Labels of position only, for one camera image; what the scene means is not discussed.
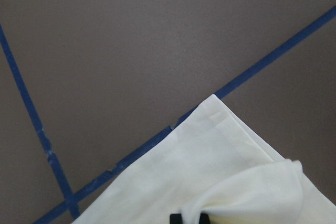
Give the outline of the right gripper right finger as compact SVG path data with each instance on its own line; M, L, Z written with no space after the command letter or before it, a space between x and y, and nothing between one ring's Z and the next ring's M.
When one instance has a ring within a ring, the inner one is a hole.
M209 219L209 215L205 213L201 213L199 217L199 224L211 224L211 221Z

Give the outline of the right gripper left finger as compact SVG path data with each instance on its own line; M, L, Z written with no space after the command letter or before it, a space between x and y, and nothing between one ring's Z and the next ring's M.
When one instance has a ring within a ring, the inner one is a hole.
M170 214L170 224L182 224L181 214Z

